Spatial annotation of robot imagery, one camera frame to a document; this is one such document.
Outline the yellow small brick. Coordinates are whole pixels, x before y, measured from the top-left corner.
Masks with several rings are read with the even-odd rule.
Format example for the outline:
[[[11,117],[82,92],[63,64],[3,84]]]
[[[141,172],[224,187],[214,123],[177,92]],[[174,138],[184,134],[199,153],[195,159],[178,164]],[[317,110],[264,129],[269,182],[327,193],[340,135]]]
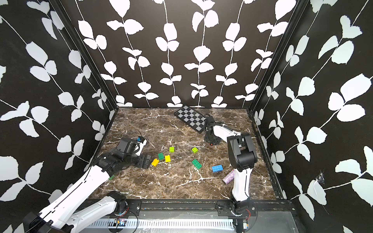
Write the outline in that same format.
[[[165,162],[168,163],[171,161],[171,157],[169,155],[165,156]]]

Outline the green long brick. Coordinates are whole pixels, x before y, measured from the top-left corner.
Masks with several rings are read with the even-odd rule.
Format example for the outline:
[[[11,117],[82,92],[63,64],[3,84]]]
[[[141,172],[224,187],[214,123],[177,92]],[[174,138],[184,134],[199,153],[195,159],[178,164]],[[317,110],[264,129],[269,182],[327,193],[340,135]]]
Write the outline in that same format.
[[[192,164],[196,167],[197,170],[199,170],[202,167],[201,163],[196,159],[192,161]]]

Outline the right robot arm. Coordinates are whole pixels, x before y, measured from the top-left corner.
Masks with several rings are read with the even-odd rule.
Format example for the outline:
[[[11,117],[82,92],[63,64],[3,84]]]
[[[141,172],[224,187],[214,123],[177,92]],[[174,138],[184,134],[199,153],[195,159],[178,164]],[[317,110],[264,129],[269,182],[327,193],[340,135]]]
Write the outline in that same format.
[[[250,199],[250,176],[258,156],[249,133],[240,133],[217,122],[210,114],[205,114],[205,141],[217,145],[227,143],[229,162],[234,169],[233,203],[243,204]]]

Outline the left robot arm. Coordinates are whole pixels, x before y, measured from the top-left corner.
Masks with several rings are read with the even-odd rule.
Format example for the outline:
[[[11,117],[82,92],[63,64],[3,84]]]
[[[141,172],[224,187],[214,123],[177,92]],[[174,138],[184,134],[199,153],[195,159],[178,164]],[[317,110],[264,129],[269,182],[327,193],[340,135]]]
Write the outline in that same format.
[[[116,173],[134,166],[148,169],[149,155],[124,155],[104,153],[92,167],[64,194],[39,213],[30,212],[23,219],[27,233],[79,233],[84,228],[102,218],[114,214],[117,218],[131,209],[126,197],[118,191],[111,191],[101,200],[78,211],[78,207],[105,181]]]

